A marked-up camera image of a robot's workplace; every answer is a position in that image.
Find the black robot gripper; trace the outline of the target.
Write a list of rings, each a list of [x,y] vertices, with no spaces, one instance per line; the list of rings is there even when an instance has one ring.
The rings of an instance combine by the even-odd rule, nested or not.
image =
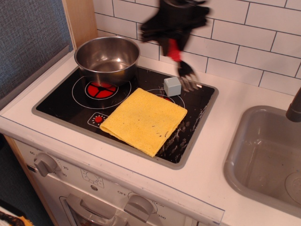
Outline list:
[[[175,39],[183,51],[193,29],[206,25],[210,8],[205,1],[161,0],[157,13],[141,25],[142,41],[157,41],[163,55],[169,56],[169,39]]]

